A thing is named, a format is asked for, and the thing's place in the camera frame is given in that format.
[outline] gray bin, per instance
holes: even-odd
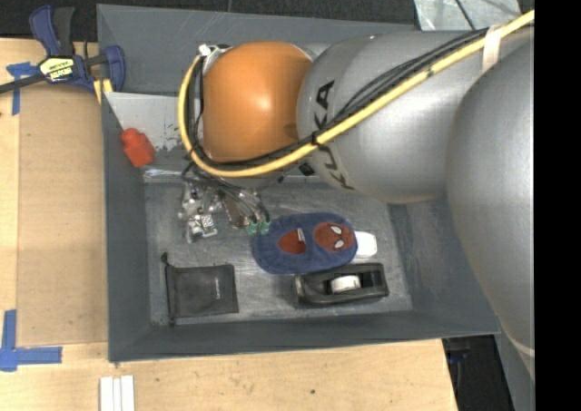
[[[277,39],[325,47],[365,34],[409,26],[184,10],[98,7],[101,47],[125,51],[133,93],[175,94],[183,72],[202,43],[238,44]],[[390,294],[357,306],[297,310],[290,281],[257,268],[248,238],[220,227],[204,247],[189,247],[175,218],[179,181],[146,181],[123,153],[121,126],[103,99],[106,187],[109,358],[215,355],[341,347],[422,338],[497,333],[488,305],[460,247],[445,199],[389,206],[310,178],[290,177],[264,192],[273,216],[331,210],[359,230],[378,236]],[[179,170],[179,147],[158,160]],[[240,312],[167,323],[161,253],[172,264],[231,263],[236,268]]]

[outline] tape roll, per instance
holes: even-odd
[[[358,276],[343,276],[333,279],[330,282],[330,289],[333,293],[341,293],[347,290],[361,288],[361,281]]]

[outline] white plastic piece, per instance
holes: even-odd
[[[482,73],[485,73],[498,62],[500,57],[500,40],[502,39],[502,25],[492,25],[484,37],[482,52]]]
[[[133,376],[101,377],[100,411],[135,411]]]
[[[361,281],[358,276],[343,276],[333,279],[330,282],[330,290],[333,293],[341,293],[343,291],[360,289]]]
[[[359,232],[355,230],[355,239],[357,239],[356,259],[366,259],[375,256],[378,252],[378,241],[375,235],[369,232]]]
[[[101,377],[99,381],[99,409],[100,411],[114,411],[113,378]]]
[[[121,377],[121,409],[122,411],[135,411],[133,376]]]

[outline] wooden board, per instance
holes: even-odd
[[[6,39],[0,49],[3,68],[44,57],[34,40]],[[11,100],[2,95],[4,105]],[[18,118],[17,345],[105,341],[100,107],[90,93],[38,83],[21,90]]]
[[[70,346],[61,366],[0,376],[0,407],[93,411],[100,377],[133,375],[137,411],[457,409],[437,340],[118,367],[105,355],[105,344]]]

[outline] black wire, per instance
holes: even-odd
[[[454,0],[456,2],[456,4],[458,5],[458,8],[460,8],[460,11],[462,12],[462,14],[464,15],[464,18],[466,19],[466,21],[468,22],[468,25],[470,26],[470,28],[472,30],[476,30],[476,26],[474,25],[474,23],[472,22],[472,19],[470,19],[470,16],[468,15],[468,11],[466,10],[466,8],[464,7],[464,5],[462,4],[462,2],[460,0]]]

